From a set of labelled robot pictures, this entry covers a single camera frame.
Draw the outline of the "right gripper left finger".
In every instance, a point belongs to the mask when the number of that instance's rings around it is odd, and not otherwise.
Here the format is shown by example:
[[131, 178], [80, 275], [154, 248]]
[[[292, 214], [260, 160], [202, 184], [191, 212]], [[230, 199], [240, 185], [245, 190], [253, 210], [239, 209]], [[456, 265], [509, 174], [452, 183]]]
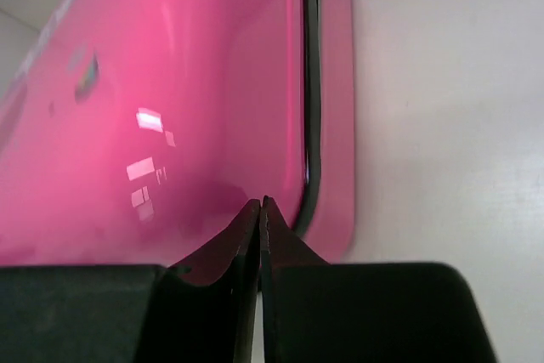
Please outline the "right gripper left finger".
[[1, 271], [4, 362], [248, 362], [260, 203], [178, 263]]

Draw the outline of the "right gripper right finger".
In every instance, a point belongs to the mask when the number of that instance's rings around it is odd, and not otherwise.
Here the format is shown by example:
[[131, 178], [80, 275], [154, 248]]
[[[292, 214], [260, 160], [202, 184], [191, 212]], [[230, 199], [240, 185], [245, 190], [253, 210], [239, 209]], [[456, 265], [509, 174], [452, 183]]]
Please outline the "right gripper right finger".
[[268, 362], [496, 361], [471, 288], [452, 266], [327, 263], [270, 197], [259, 232]]

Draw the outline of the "pink hard-shell suitcase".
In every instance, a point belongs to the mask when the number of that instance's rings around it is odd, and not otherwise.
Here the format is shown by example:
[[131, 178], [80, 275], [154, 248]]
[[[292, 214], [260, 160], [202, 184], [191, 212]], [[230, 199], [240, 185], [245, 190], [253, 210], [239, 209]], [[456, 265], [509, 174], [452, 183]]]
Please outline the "pink hard-shell suitcase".
[[1, 262], [174, 264], [247, 201], [354, 234], [352, 0], [63, 0], [1, 97]]

